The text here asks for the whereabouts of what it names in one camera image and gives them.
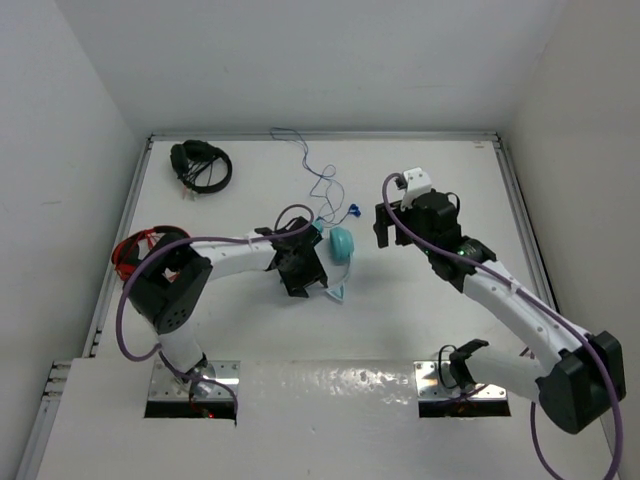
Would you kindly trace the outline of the teal cat-ear headphones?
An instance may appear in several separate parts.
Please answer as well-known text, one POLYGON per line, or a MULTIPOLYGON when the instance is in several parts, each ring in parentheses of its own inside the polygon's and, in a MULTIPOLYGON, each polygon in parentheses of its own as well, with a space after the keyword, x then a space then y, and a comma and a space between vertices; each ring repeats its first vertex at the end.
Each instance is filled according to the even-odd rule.
POLYGON ((315 221, 313 227, 320 235, 315 251, 328 277, 323 292, 334 303, 343 304, 352 271, 355 250, 353 236, 340 226, 325 229, 320 221, 315 221))

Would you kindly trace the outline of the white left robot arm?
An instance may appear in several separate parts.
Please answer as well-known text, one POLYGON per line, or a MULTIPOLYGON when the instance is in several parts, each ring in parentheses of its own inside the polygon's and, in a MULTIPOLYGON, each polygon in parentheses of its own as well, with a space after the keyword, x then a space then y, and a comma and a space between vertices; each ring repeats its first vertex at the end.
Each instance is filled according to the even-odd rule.
POLYGON ((257 228, 245 237, 194 238, 177 228, 162 229, 158 243, 142 259, 134 250, 118 314, 124 303, 151 325, 161 353, 179 375, 193 375, 206 355, 198 345, 189 318, 206 285, 253 271, 276 271, 286 293, 307 298, 307 289, 326 287, 328 276, 316 253, 322 235, 301 216, 275 230, 257 228))

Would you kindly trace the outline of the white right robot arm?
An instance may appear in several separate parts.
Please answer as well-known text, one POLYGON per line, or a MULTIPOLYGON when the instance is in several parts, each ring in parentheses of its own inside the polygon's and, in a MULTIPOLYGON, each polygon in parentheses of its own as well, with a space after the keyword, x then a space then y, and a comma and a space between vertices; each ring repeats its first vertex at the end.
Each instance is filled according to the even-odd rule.
POLYGON ((463 234, 458 214, 458 205, 436 190, 408 206, 379 203, 373 226, 377 244, 387 247, 394 230, 396 244, 419 248, 440 279, 491 312, 535 358, 510 359, 486 340, 470 340, 449 354, 444 373, 449 388, 468 391, 480 383, 497 384, 540 405, 570 434, 617 411, 626 395, 620 342, 607 331, 594 335, 550 310, 491 249, 463 234))

